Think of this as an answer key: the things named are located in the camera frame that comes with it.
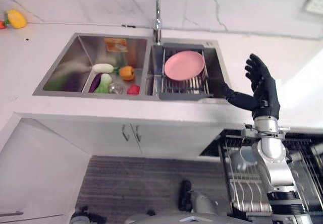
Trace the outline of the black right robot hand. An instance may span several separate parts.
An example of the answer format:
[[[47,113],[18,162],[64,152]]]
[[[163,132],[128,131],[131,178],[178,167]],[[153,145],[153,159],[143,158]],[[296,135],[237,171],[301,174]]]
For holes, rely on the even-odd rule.
[[[255,54],[246,61],[245,76],[251,82],[253,95],[234,91],[227,83],[222,83],[222,92],[231,105],[249,110],[252,117],[274,117],[279,119],[280,103],[277,95],[276,82],[265,63]]]

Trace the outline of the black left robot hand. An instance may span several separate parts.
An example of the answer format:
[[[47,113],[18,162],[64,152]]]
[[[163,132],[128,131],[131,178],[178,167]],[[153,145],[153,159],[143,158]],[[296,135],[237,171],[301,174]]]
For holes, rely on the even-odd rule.
[[[178,210],[182,212],[192,211],[191,202],[191,189],[192,184],[189,180],[183,180],[180,185],[179,197],[178,197]]]

